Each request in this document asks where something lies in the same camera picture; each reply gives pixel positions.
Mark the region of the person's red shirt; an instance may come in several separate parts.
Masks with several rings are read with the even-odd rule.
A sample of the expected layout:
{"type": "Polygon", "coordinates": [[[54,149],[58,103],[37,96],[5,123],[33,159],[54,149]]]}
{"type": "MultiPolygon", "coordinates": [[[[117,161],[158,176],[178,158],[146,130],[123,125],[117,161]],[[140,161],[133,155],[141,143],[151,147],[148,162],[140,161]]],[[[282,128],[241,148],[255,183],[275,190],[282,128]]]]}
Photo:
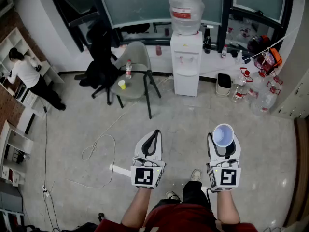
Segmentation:
{"type": "Polygon", "coordinates": [[[104,219],[94,232],[258,232],[250,223],[220,224],[213,213],[196,204],[162,205],[151,211],[140,229],[104,219]]]}

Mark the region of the person's right forearm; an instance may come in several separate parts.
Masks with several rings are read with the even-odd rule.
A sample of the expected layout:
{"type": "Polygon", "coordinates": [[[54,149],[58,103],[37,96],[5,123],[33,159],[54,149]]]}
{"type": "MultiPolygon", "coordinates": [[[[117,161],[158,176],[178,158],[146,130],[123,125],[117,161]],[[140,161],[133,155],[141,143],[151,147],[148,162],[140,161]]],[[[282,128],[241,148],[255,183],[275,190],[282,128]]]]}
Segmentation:
{"type": "Polygon", "coordinates": [[[230,191],[217,193],[217,217],[223,224],[232,225],[240,223],[240,216],[230,191]]]}

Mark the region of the grey chair with black legs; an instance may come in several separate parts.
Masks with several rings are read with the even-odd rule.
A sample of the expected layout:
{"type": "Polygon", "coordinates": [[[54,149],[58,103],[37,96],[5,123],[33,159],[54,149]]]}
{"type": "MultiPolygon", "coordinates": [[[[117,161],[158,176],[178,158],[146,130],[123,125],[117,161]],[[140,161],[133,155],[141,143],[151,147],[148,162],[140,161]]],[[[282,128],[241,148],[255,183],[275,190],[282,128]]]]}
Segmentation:
{"type": "Polygon", "coordinates": [[[114,66],[118,70],[126,70],[126,63],[129,59],[132,61],[132,78],[126,79],[126,74],[119,76],[110,88],[110,92],[117,97],[121,108],[124,107],[122,100],[139,100],[145,97],[148,115],[152,118],[148,86],[153,86],[159,98],[161,94],[154,81],[148,51],[144,43],[136,41],[128,44],[114,66]],[[125,80],[126,89],[122,90],[119,87],[120,80],[125,80]]]}

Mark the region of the orange and red bag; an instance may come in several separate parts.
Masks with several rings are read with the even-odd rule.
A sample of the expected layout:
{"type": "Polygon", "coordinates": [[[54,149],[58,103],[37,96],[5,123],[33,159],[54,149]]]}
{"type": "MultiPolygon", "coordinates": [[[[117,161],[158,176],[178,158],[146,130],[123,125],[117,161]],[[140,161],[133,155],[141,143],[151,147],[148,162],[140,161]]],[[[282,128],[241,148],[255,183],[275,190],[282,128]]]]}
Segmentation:
{"type": "Polygon", "coordinates": [[[278,68],[282,64],[282,57],[276,48],[271,48],[261,54],[259,54],[255,60],[254,65],[264,70],[266,75],[271,74],[275,68],[278,68]]]}

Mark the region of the person's white shoe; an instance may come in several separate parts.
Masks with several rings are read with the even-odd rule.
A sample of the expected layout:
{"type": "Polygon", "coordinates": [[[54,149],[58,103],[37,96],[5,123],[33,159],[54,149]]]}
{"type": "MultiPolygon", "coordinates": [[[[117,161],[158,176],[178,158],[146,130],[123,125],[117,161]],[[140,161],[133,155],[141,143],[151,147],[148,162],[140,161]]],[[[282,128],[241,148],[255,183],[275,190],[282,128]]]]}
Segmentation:
{"type": "Polygon", "coordinates": [[[166,199],[174,199],[177,201],[180,201],[180,197],[173,191],[166,192],[166,199]]]}
{"type": "Polygon", "coordinates": [[[201,182],[202,179],[202,171],[200,169],[194,169],[194,171],[191,174],[191,181],[197,181],[201,182]]]}

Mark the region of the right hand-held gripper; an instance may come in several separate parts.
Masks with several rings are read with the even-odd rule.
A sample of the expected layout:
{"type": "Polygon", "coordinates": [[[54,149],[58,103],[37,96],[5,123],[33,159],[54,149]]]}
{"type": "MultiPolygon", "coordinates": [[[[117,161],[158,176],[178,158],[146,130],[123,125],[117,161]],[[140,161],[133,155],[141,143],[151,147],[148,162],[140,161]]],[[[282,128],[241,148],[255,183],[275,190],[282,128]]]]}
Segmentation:
{"type": "Polygon", "coordinates": [[[217,146],[211,133],[207,135],[208,155],[207,174],[210,179],[211,190],[214,192],[229,191],[239,185],[241,168],[239,158],[241,146],[237,138],[226,148],[217,146]]]}

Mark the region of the white tape strip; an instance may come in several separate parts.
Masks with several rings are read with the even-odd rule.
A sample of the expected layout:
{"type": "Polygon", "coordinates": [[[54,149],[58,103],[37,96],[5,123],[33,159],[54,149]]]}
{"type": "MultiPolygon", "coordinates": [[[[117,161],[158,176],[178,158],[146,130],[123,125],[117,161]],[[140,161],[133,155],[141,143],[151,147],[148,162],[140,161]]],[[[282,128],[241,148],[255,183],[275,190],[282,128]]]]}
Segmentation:
{"type": "Polygon", "coordinates": [[[115,173],[122,174],[122,175],[127,176],[127,177],[131,177],[131,171],[130,170],[118,167],[118,166],[113,165],[113,164],[110,165],[109,169],[111,171],[115,172],[115,173]]]}

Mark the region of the black thermos flask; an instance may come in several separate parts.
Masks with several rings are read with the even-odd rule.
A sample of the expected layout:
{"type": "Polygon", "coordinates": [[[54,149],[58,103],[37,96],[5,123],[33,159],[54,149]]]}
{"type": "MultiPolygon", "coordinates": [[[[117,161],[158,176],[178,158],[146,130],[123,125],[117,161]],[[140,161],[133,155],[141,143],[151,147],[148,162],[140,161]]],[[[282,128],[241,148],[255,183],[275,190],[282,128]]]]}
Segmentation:
{"type": "Polygon", "coordinates": [[[210,36],[210,29],[209,28],[205,28],[204,52],[206,54],[209,54],[211,52],[211,36],[210,36]]]}

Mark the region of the white paper cup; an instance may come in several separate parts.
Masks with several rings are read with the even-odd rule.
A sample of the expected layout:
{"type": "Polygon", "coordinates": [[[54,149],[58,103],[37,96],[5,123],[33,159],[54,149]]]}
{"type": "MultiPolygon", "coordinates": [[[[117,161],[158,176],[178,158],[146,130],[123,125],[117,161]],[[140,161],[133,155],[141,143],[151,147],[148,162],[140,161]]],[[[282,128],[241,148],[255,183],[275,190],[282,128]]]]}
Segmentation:
{"type": "Polygon", "coordinates": [[[219,147],[227,147],[234,141],[234,130],[229,124],[220,124],[212,132],[212,140],[219,147]]]}

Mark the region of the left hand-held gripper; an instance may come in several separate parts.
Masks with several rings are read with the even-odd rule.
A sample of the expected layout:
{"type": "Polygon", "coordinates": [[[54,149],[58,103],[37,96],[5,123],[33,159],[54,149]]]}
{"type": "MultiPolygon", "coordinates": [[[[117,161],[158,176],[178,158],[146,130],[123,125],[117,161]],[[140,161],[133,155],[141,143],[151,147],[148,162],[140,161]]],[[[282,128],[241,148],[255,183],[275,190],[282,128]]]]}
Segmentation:
{"type": "Polygon", "coordinates": [[[162,160],[162,134],[154,130],[143,136],[136,144],[131,166],[131,183],[140,189],[155,189],[164,173],[166,163],[162,160]]]}

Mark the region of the large clear water barrel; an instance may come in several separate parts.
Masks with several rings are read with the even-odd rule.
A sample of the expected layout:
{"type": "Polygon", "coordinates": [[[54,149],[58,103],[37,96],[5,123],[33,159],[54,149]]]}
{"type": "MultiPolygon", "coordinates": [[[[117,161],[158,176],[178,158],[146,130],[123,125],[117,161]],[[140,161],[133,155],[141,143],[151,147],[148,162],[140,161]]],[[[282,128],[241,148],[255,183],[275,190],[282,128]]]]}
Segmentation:
{"type": "Polygon", "coordinates": [[[169,0],[172,29],[180,35],[194,35],[201,26],[202,0],[169,0]]]}

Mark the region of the white bin with black liner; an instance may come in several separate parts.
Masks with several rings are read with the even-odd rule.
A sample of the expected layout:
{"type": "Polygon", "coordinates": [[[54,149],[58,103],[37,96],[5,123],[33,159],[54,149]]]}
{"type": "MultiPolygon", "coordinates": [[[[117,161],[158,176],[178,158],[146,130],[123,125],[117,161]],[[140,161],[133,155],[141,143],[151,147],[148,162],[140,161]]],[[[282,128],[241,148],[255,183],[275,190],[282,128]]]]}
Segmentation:
{"type": "Polygon", "coordinates": [[[225,73],[217,74],[216,94],[219,96],[228,96],[232,87],[231,77],[225,73]]]}

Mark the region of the person's black trouser leg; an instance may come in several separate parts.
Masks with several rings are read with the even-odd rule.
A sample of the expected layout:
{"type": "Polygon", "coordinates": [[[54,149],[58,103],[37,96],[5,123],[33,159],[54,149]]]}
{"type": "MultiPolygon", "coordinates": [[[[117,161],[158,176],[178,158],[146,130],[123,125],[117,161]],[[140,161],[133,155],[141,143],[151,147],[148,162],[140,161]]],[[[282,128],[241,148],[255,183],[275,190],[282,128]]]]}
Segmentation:
{"type": "Polygon", "coordinates": [[[202,183],[200,181],[188,181],[183,188],[183,203],[197,204],[211,210],[208,198],[201,187],[202,183]]]}

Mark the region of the white cubby shelf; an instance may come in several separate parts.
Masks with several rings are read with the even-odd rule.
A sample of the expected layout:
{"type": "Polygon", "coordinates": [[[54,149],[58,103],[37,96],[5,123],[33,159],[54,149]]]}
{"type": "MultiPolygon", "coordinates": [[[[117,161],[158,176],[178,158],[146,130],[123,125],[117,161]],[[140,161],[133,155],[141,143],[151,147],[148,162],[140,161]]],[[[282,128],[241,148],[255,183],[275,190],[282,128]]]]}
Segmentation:
{"type": "Polygon", "coordinates": [[[11,73],[14,66],[14,63],[9,59],[9,51],[13,47],[16,48],[21,54],[31,56],[31,58],[41,66],[39,73],[48,85],[54,83],[64,83],[58,75],[55,67],[51,66],[48,61],[39,61],[24,37],[21,35],[18,28],[15,28],[0,43],[0,85],[2,85],[5,90],[19,102],[24,105],[33,105],[37,99],[37,96],[32,94],[32,92],[30,92],[19,79],[16,79],[16,82],[11,84],[4,76],[7,73],[11,73]]]}

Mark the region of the person's left forearm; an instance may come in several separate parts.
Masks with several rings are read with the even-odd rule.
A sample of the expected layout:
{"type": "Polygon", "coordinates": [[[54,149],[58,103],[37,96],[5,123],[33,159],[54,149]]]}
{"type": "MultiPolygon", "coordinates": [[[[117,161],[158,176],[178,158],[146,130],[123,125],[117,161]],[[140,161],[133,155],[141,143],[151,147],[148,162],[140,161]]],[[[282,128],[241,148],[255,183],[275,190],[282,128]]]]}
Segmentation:
{"type": "Polygon", "coordinates": [[[133,229],[142,228],[147,215],[151,192],[151,189],[138,189],[121,220],[122,225],[133,229]]]}

